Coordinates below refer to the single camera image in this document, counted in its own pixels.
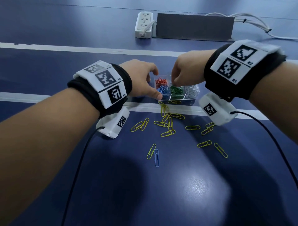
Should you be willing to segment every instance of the white tape line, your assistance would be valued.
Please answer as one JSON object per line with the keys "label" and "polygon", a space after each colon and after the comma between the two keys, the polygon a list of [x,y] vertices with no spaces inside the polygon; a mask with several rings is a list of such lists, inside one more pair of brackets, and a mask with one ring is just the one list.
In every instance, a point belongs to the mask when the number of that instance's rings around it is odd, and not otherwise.
{"label": "white tape line", "polygon": [[91,53],[108,53],[108,54],[124,54],[124,55],[142,55],[142,56],[168,56],[168,57],[178,57],[179,55],[184,53],[184,52],[156,51],[156,50],[105,49],[105,48],[75,47],[75,46],[48,46],[48,45],[35,45],[35,44],[15,45],[14,43],[5,43],[5,42],[0,42],[0,48],[63,51],[63,52],[91,52]]}
{"label": "white tape line", "polygon": [[[6,93],[0,92],[0,101],[10,101],[10,102],[22,102],[22,103],[38,103],[50,96],[47,95],[37,95],[37,94],[24,94],[24,93]],[[126,102],[124,104],[132,112],[152,112],[160,113],[160,105],[158,103],[136,103],[136,102]],[[188,115],[198,115],[207,116],[205,112],[198,106],[186,106],[186,105],[171,105],[168,104],[170,112]],[[268,120],[260,111],[257,110],[242,110],[238,111],[248,113],[259,120]],[[250,117],[238,114],[236,118],[240,119],[251,119]]]}

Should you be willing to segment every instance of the table surface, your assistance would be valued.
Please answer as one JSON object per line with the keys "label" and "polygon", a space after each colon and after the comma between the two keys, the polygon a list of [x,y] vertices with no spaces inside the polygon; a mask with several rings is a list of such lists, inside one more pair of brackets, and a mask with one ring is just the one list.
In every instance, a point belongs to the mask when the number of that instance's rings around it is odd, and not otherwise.
{"label": "table surface", "polygon": [[[169,75],[179,52],[216,49],[224,44],[136,39],[133,28],[142,10],[153,12],[154,18],[157,13],[250,12],[269,24],[272,34],[298,37],[298,1],[294,0],[2,1],[0,100],[13,93],[18,99],[0,101],[0,121],[63,90],[76,71],[99,59],[119,64],[137,58],[154,62],[161,75]],[[270,39],[252,25],[235,24],[232,37],[280,45],[289,59],[298,60],[298,42]],[[208,92],[204,84],[199,88],[199,97]],[[147,97],[129,101],[156,103]],[[237,109],[260,115],[248,101],[236,98],[232,103]],[[209,118],[186,115],[185,120],[173,119],[176,134],[162,138],[166,129],[153,124],[161,115],[149,111],[131,111],[114,140],[100,133],[94,136],[65,225],[298,225],[298,191],[276,146],[259,124],[234,119],[201,136],[200,131],[184,127],[204,127]],[[150,119],[146,129],[131,133],[131,127],[146,117]],[[269,120],[262,122],[298,175],[297,145]],[[91,130],[52,183],[12,226],[61,223]],[[229,157],[225,159],[213,145],[197,148],[206,140],[219,143]],[[153,143],[160,154],[158,168],[153,159],[146,159]]]}

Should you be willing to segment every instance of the finger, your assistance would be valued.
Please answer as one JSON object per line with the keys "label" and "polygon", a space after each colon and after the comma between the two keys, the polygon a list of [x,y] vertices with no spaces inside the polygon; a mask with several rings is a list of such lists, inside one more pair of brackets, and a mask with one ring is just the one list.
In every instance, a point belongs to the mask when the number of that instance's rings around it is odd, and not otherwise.
{"label": "finger", "polygon": [[174,80],[179,76],[180,71],[181,70],[178,68],[178,59],[177,59],[172,69],[172,84],[174,84]]}
{"label": "finger", "polygon": [[149,71],[153,72],[154,75],[158,75],[157,66],[154,63],[148,63],[148,64],[149,64]]}
{"label": "finger", "polygon": [[150,74],[147,75],[146,81],[147,82],[150,82],[151,81]]}
{"label": "finger", "polygon": [[154,89],[153,87],[151,87],[151,86],[148,87],[147,96],[152,97],[152,98],[157,99],[157,100],[162,99],[162,94],[160,92],[158,92],[156,89]]}
{"label": "finger", "polygon": [[172,83],[173,83],[174,86],[183,86],[182,74],[180,73],[178,75],[178,77],[173,80]]}

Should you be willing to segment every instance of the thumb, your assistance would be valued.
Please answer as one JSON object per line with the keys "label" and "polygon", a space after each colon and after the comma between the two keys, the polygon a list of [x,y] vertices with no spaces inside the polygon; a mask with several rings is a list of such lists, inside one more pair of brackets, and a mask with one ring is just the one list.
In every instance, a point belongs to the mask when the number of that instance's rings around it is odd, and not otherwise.
{"label": "thumb", "polygon": [[174,79],[173,85],[174,86],[182,86],[183,85],[181,73],[179,74],[179,76],[177,78]]}
{"label": "thumb", "polygon": [[157,100],[161,100],[162,99],[162,94],[160,92],[158,92],[153,87],[149,87],[147,96],[152,97],[152,98],[157,99]]}

